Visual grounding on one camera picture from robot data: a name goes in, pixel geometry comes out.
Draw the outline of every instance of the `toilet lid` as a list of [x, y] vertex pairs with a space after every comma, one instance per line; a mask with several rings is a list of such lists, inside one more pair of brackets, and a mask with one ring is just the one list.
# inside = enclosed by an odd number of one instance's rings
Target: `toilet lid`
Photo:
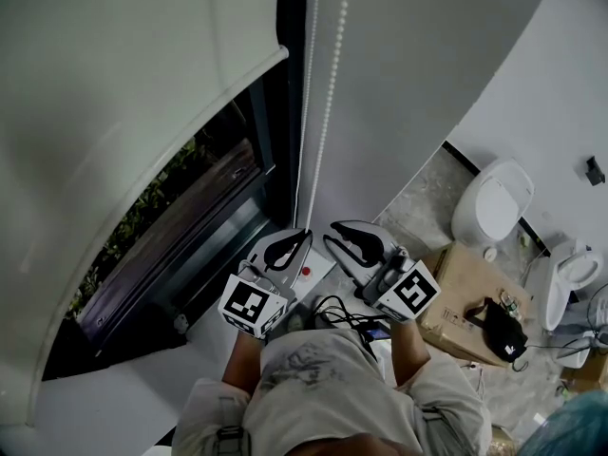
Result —
[[560, 277], [569, 282], [573, 291], [582, 289], [599, 275], [603, 262], [595, 252], [583, 252], [571, 256], [560, 266]]
[[520, 208], [499, 180], [488, 178], [477, 195], [475, 213], [484, 233], [498, 241], [513, 229]]

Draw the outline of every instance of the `white box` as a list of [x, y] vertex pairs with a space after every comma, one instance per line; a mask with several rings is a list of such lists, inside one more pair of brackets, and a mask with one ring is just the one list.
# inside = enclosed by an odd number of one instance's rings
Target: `white box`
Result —
[[232, 274], [218, 304], [218, 311], [226, 322], [256, 338], [263, 338], [286, 309], [285, 297]]
[[372, 307], [403, 323], [418, 317], [440, 293], [439, 284], [419, 260]]

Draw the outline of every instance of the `marble floor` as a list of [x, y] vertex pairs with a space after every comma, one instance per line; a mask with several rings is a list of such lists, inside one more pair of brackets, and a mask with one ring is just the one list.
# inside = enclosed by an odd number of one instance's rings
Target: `marble floor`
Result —
[[[445, 149], [439, 149], [376, 222], [408, 248], [411, 257], [421, 257], [453, 240], [451, 217], [472, 180], [473, 175], [458, 160]], [[533, 242], [522, 246], [521, 235], [525, 232], [518, 225], [496, 245], [498, 255], [494, 260], [507, 276], [520, 284], [531, 261], [541, 253]], [[339, 268], [334, 268], [313, 292], [338, 294], [351, 312], [367, 312], [369, 308], [353, 298], [353, 290], [352, 281]], [[524, 330], [529, 344], [546, 345], [542, 330], [534, 321], [526, 321]], [[558, 394], [561, 368], [552, 360], [549, 350], [530, 348], [516, 366], [521, 367], [525, 362], [527, 369], [521, 372], [490, 366], [463, 368], [473, 388], [483, 396], [493, 423], [504, 427], [519, 443], [536, 430], [542, 418], [563, 404]]]

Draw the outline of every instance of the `wire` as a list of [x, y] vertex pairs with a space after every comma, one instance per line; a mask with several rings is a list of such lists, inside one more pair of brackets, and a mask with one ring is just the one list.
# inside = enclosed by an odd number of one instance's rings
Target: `wire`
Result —
[[[321, 311], [321, 308], [323, 307], [323, 305], [330, 299], [337, 300], [339, 307], [338, 306], [328, 306], [323, 311]], [[330, 310], [333, 310], [333, 309], [342, 311], [343, 315], [340, 315], [338, 313], [332, 313]], [[332, 325], [335, 325], [335, 324], [341, 323], [341, 322], [346, 322], [351, 327], [351, 329], [356, 330], [357, 333], [359, 334], [359, 338], [361, 339], [361, 344], [363, 345], [363, 348], [371, 356], [373, 356], [373, 358], [377, 361], [376, 356], [373, 353], [373, 350], [371, 349], [371, 346], [370, 346], [370, 340], [369, 340], [370, 336], [362, 329], [363, 326], [361, 326], [361, 325], [363, 325], [366, 322], [377, 321], [380, 319], [388, 319], [389, 317], [387, 315], [364, 315], [364, 314], [360, 314], [360, 313], [351, 314], [346, 309], [346, 306], [344, 305], [344, 302], [342, 301], [342, 299], [340, 297], [338, 297], [337, 295], [328, 295], [327, 297], [324, 297], [321, 300], [321, 302], [319, 302], [317, 304], [316, 308], [314, 308], [310, 319], [312, 321], [314, 321], [314, 318], [317, 315], [321, 315], [321, 314], [325, 316], [324, 321], [326, 321]], [[335, 319], [334, 320], [329, 319], [327, 317], [328, 314], [335, 316]]]
[[311, 96], [311, 76], [313, 74], [314, 44], [316, 41], [316, 23], [319, 17], [319, 0], [313, 3], [313, 24], [311, 26], [311, 48], [308, 55], [308, 65], [306, 66], [306, 77], [304, 82], [304, 102], [302, 104], [302, 129], [300, 131], [300, 157], [297, 165], [297, 184], [295, 187], [295, 206], [294, 206], [294, 228], [297, 224], [297, 203], [300, 191], [300, 181], [302, 179], [302, 157], [304, 156], [304, 138], [306, 136], [306, 124], [308, 121], [308, 103]]
[[333, 44], [333, 59], [332, 71], [330, 72], [330, 83], [327, 89], [327, 99], [325, 102], [325, 113], [323, 115], [323, 124], [321, 125], [321, 137], [319, 139], [319, 149], [316, 154], [316, 164], [314, 165], [313, 190], [311, 192], [311, 201], [308, 206], [308, 216], [306, 217], [306, 231], [311, 227], [311, 218], [313, 216], [314, 197], [316, 196], [316, 186], [319, 182], [321, 173], [321, 162], [323, 160], [323, 152], [325, 150], [325, 141], [330, 125], [330, 115], [332, 113], [333, 90], [335, 89], [335, 79], [338, 74], [338, 65], [340, 64], [340, 52], [342, 48], [342, 39], [344, 36], [344, 27], [346, 26], [346, 16], [348, 13], [349, 0], [342, 0], [340, 4], [340, 17], [338, 18], [338, 29], [335, 34], [335, 43]]
[[[572, 345], [573, 343], [576, 343], [577, 341], [579, 341], [578, 338], [569, 341], [568, 343], [566, 343], [563, 346], [527, 345], [526, 348], [540, 348], [542, 350], [574, 350], [573, 352], [568, 353], [567, 356], [571, 356], [573, 354], [577, 354], [577, 353], [580, 353], [580, 352], [584, 352], [585, 350], [589, 350], [590, 347], [584, 347], [584, 348], [581, 348], [581, 347], [574, 348], [573, 347], [573, 348], [568, 348], [570, 345]], [[516, 369], [515, 368], [515, 362], [513, 362], [511, 364], [511, 369], [513, 371], [517, 372], [517, 373], [520, 373], [520, 372], [524, 371], [525, 369], [527, 369], [528, 365], [529, 365], [529, 363], [527, 361], [525, 361], [525, 362], [523, 362], [523, 365], [520, 368]]]
[[480, 365], [479, 367], [479, 383], [477, 384], [477, 394], [482, 399], [482, 402], [485, 398], [485, 381], [484, 381], [484, 367]]
[[[598, 330], [597, 326], [594, 327], [594, 325], [591, 323], [591, 317], [590, 317], [589, 313], [591, 311], [591, 304], [593, 303], [593, 300], [596, 298], [596, 295], [598, 295], [606, 287], [608, 287], [608, 282], [606, 282], [604, 285], [602, 285], [599, 289], [596, 290], [596, 292], [591, 296], [591, 299], [589, 299], [589, 304], [587, 304], [587, 323], [589, 323], [589, 328], [591, 329], [591, 331], [593, 333], [594, 339], [598, 343], [601, 343], [601, 341], [599, 339], [599, 330]], [[602, 352], [600, 347], [596, 347], [596, 349], [597, 349], [598, 353], [602, 356], [608, 354], [608, 351]]]

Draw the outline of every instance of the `black cable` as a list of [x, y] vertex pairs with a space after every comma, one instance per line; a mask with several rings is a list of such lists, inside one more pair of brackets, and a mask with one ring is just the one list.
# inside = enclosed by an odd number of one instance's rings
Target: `black cable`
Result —
[[[330, 307], [326, 308], [324, 311], [320, 311], [321, 306], [323, 306], [323, 304], [325, 304], [330, 299], [336, 299], [340, 306], [339, 307], [330, 306]], [[329, 309], [341, 310], [344, 315], [339, 315], [337, 313], [329, 312]], [[351, 327], [351, 329], [357, 331], [357, 333], [359, 334], [359, 338], [361, 339], [361, 343], [363, 345], [363, 348], [366, 350], [366, 352], [368, 352], [371, 356], [373, 356], [374, 360], [378, 361], [376, 358], [376, 355], [373, 353], [373, 350], [371, 349], [371, 346], [370, 346], [370, 340], [368, 339], [370, 336], [366, 332], [363, 332], [361, 329], [357, 329], [357, 328], [359, 327], [360, 324], [363, 324], [364, 322], [375, 321], [378, 319], [387, 319], [388, 317], [386, 315], [367, 316], [367, 315], [360, 314], [360, 313], [351, 314], [346, 309], [346, 306], [344, 305], [344, 302], [342, 301], [342, 299], [340, 297], [338, 297], [337, 295], [328, 295], [327, 297], [323, 298], [321, 300], [321, 302], [319, 302], [317, 304], [316, 308], [314, 308], [313, 313], [311, 314], [311, 319], [314, 319], [315, 316], [320, 315], [320, 314], [324, 314], [325, 315], [324, 320], [332, 325], [335, 325], [335, 323], [338, 323], [338, 322], [348, 323], [348, 325]], [[327, 317], [327, 314], [336, 316], [337, 319], [335, 319], [334, 321], [331, 321]]]
[[[577, 342], [577, 341], [579, 341], [579, 340], [580, 340], [579, 338], [577, 338], [577, 339], [573, 339], [573, 340], [569, 341], [568, 343], [566, 343], [566, 344], [565, 344], [565, 345], [563, 345], [563, 346], [527, 345], [527, 346], [526, 346], [526, 348], [541, 348], [541, 349], [543, 349], [543, 350], [564, 350], [564, 349], [566, 349], [566, 350], [574, 350], [573, 352], [568, 353], [568, 355], [567, 355], [567, 356], [572, 356], [573, 354], [577, 354], [577, 353], [580, 353], [580, 352], [584, 352], [585, 350], [589, 350], [589, 349], [590, 349], [590, 347], [584, 347], [584, 348], [579, 348], [579, 347], [577, 347], [577, 348], [568, 348], [568, 347], [569, 347], [571, 344], [576, 343], [576, 342]], [[517, 373], [520, 373], [520, 372], [524, 371], [525, 369], [527, 369], [527, 368], [528, 368], [528, 365], [529, 365], [529, 364], [528, 364], [528, 362], [527, 362], [527, 361], [525, 361], [525, 362], [523, 362], [523, 365], [522, 365], [522, 366], [521, 366], [519, 369], [516, 369], [516, 368], [515, 368], [515, 362], [514, 362], [514, 363], [512, 363], [512, 364], [511, 364], [511, 369], [512, 369], [513, 371], [517, 372]]]
[[[597, 289], [595, 291], [595, 293], [591, 296], [591, 299], [589, 299], [589, 304], [587, 305], [587, 323], [589, 324], [589, 328], [591, 329], [591, 331], [593, 333], [594, 339], [599, 343], [601, 343], [601, 341], [599, 340], [599, 330], [598, 330], [597, 326], [594, 327], [593, 324], [591, 323], [591, 317], [590, 317], [589, 313], [591, 312], [591, 304], [593, 303], [593, 299], [595, 299], [596, 295], [598, 295], [606, 287], [608, 287], [608, 282], [606, 282], [604, 285], [602, 285], [599, 289]], [[606, 354], [608, 354], [608, 351], [602, 352], [600, 347], [595, 347], [595, 348], [598, 351], [598, 353], [602, 356], [605, 356]]]

